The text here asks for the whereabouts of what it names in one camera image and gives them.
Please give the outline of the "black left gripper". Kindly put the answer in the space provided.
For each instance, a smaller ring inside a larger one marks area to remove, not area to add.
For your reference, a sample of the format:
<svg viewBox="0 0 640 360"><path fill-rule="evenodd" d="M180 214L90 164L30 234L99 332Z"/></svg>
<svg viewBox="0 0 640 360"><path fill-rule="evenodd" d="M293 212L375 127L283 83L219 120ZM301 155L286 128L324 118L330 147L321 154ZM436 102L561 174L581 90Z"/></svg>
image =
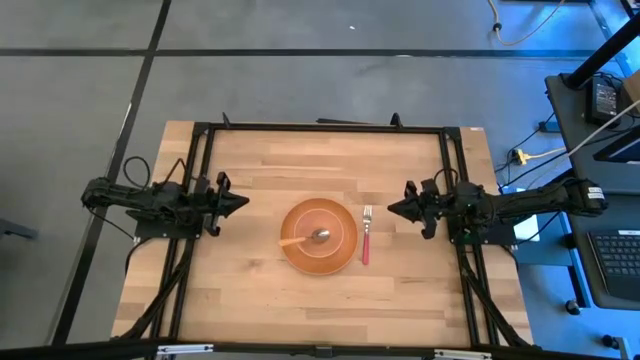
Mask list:
<svg viewBox="0 0 640 360"><path fill-rule="evenodd" d="M203 228L210 235L220 234L220 217L229 217L249 202L248 197L229 192L231 182L225 172L218 173L216 184L218 188L212 188L211 181L201 175L196 179L194 188L196 210L203 217Z"/></svg>

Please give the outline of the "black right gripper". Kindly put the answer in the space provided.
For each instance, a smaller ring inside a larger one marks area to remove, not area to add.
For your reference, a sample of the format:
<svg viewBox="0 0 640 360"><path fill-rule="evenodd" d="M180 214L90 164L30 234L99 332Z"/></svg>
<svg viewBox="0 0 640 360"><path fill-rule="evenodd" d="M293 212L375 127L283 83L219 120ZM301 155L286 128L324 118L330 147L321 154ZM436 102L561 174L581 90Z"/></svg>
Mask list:
<svg viewBox="0 0 640 360"><path fill-rule="evenodd" d="M426 179L420 182L418 191L413 181L407 181L405 198L388 206L389 211L412 222L420 222L423 226L421 235L424 239L432 239L437 229L437 221L449 213L448 200L439 190L436 181Z"/></svg>

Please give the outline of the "fork with red handle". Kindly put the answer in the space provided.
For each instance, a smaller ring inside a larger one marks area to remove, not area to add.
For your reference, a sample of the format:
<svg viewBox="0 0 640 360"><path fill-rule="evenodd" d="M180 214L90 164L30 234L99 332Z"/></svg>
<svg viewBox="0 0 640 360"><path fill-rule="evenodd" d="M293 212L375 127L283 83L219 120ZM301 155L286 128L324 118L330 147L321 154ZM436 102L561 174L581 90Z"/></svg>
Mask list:
<svg viewBox="0 0 640 360"><path fill-rule="evenodd" d="M363 249L362 249L362 263L364 265L369 264L370 259L370 229L372 223L372 206L365 205L363 210L363 226L364 226L364 235L363 235Z"/></svg>

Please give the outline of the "peach bowl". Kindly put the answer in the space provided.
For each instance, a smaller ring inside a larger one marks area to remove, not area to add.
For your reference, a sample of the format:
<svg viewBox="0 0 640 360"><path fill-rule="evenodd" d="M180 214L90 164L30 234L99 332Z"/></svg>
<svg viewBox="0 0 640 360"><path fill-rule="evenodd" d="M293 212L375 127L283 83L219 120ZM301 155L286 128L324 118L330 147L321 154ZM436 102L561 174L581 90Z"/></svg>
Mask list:
<svg viewBox="0 0 640 360"><path fill-rule="evenodd" d="M327 230L326 240L312 238L316 231ZM331 211L323 209L307 210L297 214L293 220L295 237L308 237L297 247L312 258L325 258L336 253L343 244L346 228L341 218Z"/></svg>

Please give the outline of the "orange plate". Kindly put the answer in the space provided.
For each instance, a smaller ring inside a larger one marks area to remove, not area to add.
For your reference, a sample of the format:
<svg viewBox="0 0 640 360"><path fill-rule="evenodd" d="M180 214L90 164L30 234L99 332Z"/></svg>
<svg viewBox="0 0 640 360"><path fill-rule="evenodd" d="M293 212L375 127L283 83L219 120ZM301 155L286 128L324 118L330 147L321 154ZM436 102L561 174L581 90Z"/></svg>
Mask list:
<svg viewBox="0 0 640 360"><path fill-rule="evenodd" d="M358 249L358 228L350 211L341 203L325 198L313 198L294 206L284 217L281 225L282 239L296 238L293 234L293 220L297 214L307 210L323 209L338 215L343 221L346 233L339 250L325 258L312 258L305 255L297 244L281 247L289 263L297 270L310 275L330 275L349 264Z"/></svg>

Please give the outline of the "spoon with yellow handle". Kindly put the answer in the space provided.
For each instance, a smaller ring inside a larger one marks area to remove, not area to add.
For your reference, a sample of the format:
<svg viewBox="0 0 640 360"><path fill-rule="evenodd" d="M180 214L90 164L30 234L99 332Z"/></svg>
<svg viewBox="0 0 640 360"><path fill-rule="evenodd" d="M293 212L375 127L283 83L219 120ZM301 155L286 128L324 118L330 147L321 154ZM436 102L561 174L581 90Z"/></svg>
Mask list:
<svg viewBox="0 0 640 360"><path fill-rule="evenodd" d="M294 244L312 242L323 243L330 238L330 231L327 229L316 229L309 236L281 239L278 241L280 247L290 246Z"/></svg>

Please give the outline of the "white box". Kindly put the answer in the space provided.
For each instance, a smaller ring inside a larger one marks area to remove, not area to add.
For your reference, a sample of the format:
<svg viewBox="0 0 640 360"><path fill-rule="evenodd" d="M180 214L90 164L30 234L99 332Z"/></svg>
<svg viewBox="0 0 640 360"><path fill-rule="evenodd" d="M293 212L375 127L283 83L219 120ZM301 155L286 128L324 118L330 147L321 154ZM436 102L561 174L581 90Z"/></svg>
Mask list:
<svg viewBox="0 0 640 360"><path fill-rule="evenodd" d="M529 239L530 241L537 242L540 240L538 231L539 225L536 215L532 215L514 226L514 234L518 241Z"/></svg>

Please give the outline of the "black crossbar with silver brackets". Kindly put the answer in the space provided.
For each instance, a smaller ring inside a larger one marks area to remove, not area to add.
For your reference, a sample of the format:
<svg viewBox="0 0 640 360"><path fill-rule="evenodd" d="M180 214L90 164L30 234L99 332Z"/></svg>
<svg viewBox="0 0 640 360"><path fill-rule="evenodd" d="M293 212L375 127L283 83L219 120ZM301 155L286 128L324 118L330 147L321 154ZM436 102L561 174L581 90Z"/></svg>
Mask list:
<svg viewBox="0 0 640 360"><path fill-rule="evenodd" d="M171 338L109 341L0 349L0 360L133 360L152 356L203 353L305 355L319 359L340 356L420 357L429 360L615 360L614 358L543 350L535 346L478 345L471 348L336 346L180 342Z"/></svg>

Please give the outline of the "black keyboard desk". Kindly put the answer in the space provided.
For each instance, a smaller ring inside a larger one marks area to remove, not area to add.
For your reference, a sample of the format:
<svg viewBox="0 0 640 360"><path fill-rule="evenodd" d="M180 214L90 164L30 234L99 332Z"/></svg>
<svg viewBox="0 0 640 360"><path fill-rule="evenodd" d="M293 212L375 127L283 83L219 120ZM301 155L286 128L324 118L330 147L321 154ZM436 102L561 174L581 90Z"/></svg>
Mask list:
<svg viewBox="0 0 640 360"><path fill-rule="evenodd" d="M608 208L598 217L560 215L564 243L577 275L576 295L581 297L582 307L640 311L640 301L617 298L607 292L587 237L590 231L640 230L640 195L610 195L607 201Z"/></svg>

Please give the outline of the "black keyboard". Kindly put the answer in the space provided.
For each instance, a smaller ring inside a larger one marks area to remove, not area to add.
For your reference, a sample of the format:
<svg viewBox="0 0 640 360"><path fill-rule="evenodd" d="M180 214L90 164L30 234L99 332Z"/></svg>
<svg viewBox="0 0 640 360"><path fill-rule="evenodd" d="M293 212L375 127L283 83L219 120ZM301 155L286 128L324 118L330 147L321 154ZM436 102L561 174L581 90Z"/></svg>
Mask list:
<svg viewBox="0 0 640 360"><path fill-rule="evenodd" d="M640 301L640 230L591 231L587 237L607 293Z"/></svg>

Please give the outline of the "black power adapter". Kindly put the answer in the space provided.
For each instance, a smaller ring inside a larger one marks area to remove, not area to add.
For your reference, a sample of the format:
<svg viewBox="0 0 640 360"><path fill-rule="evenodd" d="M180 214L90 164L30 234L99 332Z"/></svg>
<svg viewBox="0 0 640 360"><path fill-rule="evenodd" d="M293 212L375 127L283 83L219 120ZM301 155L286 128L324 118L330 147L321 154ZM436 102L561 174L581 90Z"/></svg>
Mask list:
<svg viewBox="0 0 640 360"><path fill-rule="evenodd" d="M618 114L618 88L609 77L593 77L586 86L585 121L602 126Z"/></svg>

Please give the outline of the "black diagonal pole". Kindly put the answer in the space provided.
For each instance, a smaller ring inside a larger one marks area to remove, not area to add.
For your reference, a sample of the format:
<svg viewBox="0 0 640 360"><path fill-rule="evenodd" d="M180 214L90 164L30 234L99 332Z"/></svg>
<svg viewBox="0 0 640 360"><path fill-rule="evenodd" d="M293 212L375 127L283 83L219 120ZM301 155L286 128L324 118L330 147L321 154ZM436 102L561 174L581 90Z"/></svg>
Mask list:
<svg viewBox="0 0 640 360"><path fill-rule="evenodd" d="M640 35L640 12L615 32L573 73L562 76L563 83L570 89L578 89L598 72L608 61L627 47Z"/></svg>

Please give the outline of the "brown cardboard box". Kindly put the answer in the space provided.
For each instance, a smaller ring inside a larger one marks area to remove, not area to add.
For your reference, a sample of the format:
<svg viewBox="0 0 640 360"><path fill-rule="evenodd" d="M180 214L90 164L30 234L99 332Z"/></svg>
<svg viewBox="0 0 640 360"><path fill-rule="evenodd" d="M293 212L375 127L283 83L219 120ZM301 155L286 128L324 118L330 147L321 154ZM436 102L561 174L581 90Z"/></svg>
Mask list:
<svg viewBox="0 0 640 360"><path fill-rule="evenodd" d="M640 69L623 80L622 92L624 108L636 104L631 113L640 116Z"/></svg>

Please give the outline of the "black aluminium table frame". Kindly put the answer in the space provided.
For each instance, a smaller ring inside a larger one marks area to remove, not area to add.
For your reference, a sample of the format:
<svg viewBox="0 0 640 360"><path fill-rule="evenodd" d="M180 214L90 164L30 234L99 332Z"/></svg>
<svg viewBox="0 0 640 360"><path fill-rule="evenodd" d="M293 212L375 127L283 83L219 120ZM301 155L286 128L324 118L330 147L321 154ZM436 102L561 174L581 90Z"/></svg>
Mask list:
<svg viewBox="0 0 640 360"><path fill-rule="evenodd" d="M181 180L178 159L196 172L225 172L249 203L195 244L184 291L173 293L162 335L181 342L470 348L488 343L480 308L467 311L458 257L440 224L431 240L390 213L407 180L451 181L457 166L495 190L480 128L397 129L171 121L153 176ZM281 224L298 203L327 198L360 221L373 209L371 262L357 257L328 276L294 269L278 246Z"/></svg>

